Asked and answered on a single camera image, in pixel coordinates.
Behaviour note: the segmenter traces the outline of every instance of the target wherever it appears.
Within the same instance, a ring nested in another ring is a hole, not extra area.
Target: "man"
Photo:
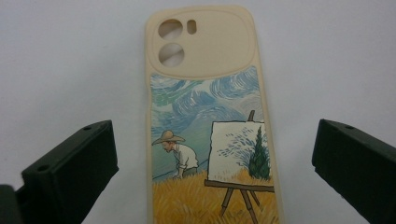
[[[167,153],[174,152],[177,160],[177,175],[174,178],[178,179],[195,175],[198,167],[195,151],[190,147],[178,143],[184,141],[184,138],[176,136],[172,131],[167,130],[163,132],[163,135],[159,139],[152,143],[153,146],[161,143]]]

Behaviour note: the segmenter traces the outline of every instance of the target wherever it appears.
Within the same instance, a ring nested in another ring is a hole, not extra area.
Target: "phone case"
[[[238,6],[154,14],[146,78],[148,223],[283,223],[251,15]]]

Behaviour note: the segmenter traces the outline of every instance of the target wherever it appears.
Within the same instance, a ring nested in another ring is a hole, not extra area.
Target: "swirling sky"
[[[211,80],[179,80],[151,76],[151,139],[163,131],[186,139],[199,162],[208,159],[213,121],[244,121],[255,110],[255,121],[263,121],[257,71],[254,66],[231,76]],[[153,147],[153,176],[175,168],[160,146]]]

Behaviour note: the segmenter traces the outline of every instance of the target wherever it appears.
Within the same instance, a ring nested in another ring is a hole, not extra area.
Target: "wheat field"
[[[156,224],[237,224],[253,223],[239,190],[234,190],[227,210],[220,216],[226,188],[204,186],[206,171],[183,179],[167,179],[153,184],[153,213]],[[243,172],[238,178],[250,178]],[[272,192],[256,192],[260,206],[252,200],[259,223],[279,223],[276,196]]]

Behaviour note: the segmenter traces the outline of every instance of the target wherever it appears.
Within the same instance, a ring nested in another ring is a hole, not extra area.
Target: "white background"
[[[120,171],[84,223],[146,223],[145,22],[238,4],[256,22],[286,223],[367,223],[314,171],[320,119],[396,146],[396,1],[0,1],[0,183],[112,119]]]

